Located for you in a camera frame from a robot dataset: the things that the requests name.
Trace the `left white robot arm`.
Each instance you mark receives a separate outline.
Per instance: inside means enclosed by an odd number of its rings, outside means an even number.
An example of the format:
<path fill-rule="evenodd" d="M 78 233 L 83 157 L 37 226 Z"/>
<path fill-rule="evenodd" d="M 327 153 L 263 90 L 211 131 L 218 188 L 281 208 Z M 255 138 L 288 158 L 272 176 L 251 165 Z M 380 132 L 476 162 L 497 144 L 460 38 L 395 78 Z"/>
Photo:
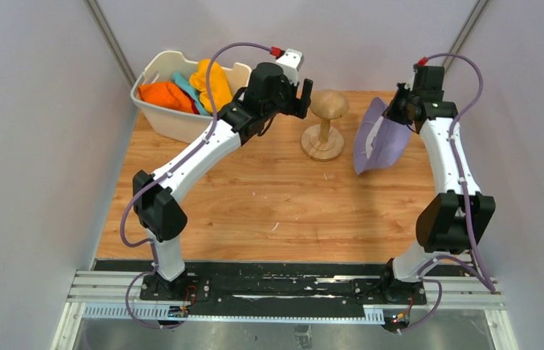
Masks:
<path fill-rule="evenodd" d="M 149 237 L 152 272 L 160 277 L 158 292 L 166 300 L 180 300 L 186 292 L 180 235 L 188 222 L 181 207 L 187 193 L 224 157 L 265 134 L 276 115 L 305 118 L 313 84 L 292 82 L 278 63 L 258 64 L 247 86 L 193 143 L 151 174 L 139 171 L 133 177 L 133 211 Z"/>

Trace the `white plastic basket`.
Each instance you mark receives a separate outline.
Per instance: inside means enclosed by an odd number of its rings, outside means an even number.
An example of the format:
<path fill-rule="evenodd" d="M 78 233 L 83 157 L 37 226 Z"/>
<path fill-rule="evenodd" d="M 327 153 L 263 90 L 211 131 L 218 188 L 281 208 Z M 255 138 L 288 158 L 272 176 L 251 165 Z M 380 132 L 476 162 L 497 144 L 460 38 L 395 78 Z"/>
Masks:
<path fill-rule="evenodd" d="M 178 112 L 149 104 L 141 100 L 137 87 L 154 82 L 172 82 L 171 76 L 175 71 L 180 72 L 189 81 L 190 75 L 197 69 L 197 63 L 186 59 L 180 51 L 161 52 L 148 64 L 132 87 L 133 102 L 140 108 L 154 131 L 162 136 L 190 143 L 208 127 L 212 116 L 211 114 L 203 116 Z M 211 68 L 212 63 L 209 64 L 207 76 L 210 75 Z M 234 63 L 231 68 L 222 67 L 222 69 L 225 71 L 232 95 L 237 89 L 246 86 L 251 73 L 250 67 L 242 63 Z"/>

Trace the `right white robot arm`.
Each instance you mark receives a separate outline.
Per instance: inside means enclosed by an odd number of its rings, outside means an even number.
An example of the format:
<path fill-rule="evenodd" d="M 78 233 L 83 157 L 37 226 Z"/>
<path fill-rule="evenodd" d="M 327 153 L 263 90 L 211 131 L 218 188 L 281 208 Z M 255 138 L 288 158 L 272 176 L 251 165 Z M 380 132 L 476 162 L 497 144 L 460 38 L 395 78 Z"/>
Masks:
<path fill-rule="evenodd" d="M 442 260 L 475 252 L 496 208 L 471 174 L 461 143 L 456 104 L 445 101 L 442 66 L 417 63 L 409 83 L 400 83 L 384 117 L 413 125 L 427 150 L 435 183 L 435 197 L 416 221 L 416 240 L 386 264 L 381 297 L 397 304 L 409 286 Z"/>

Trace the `yellow bucket hat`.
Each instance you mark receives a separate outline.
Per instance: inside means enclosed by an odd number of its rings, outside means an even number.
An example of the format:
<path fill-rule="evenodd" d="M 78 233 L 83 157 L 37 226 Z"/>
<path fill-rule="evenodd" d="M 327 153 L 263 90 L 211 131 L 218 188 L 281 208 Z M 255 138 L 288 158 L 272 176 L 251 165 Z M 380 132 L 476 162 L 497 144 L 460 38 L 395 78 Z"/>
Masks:
<path fill-rule="evenodd" d="M 209 64 L 209 58 L 199 61 L 196 71 L 190 75 L 189 83 L 198 92 L 198 99 L 203 108 L 211 114 L 213 112 L 211 101 L 214 101 L 219 111 L 232 101 L 233 95 L 225 71 L 218 63 L 212 64 L 210 75 L 207 76 Z"/>

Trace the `purple bucket hat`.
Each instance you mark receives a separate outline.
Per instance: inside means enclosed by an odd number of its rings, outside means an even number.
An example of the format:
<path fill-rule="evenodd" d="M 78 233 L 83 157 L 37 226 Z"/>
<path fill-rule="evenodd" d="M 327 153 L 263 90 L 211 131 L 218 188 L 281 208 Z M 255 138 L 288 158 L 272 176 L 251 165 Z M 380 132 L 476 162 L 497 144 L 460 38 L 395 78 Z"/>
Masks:
<path fill-rule="evenodd" d="M 353 165 L 357 175 L 392 167 L 410 141 L 411 131 L 406 125 L 383 116 L 386 108 L 386 103 L 375 97 L 362 118 L 353 143 Z"/>

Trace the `wooden hat stand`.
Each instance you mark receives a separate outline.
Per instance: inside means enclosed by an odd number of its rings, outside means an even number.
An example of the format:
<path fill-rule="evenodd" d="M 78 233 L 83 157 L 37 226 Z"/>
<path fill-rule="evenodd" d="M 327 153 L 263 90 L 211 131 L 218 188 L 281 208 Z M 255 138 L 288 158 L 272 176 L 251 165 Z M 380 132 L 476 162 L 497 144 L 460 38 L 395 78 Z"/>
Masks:
<path fill-rule="evenodd" d="M 310 110 L 320 122 L 303 132 L 301 149 L 312 160 L 333 161 L 341 155 L 345 139 L 331 123 L 348 113 L 349 100 L 338 90 L 318 90 L 311 94 Z"/>

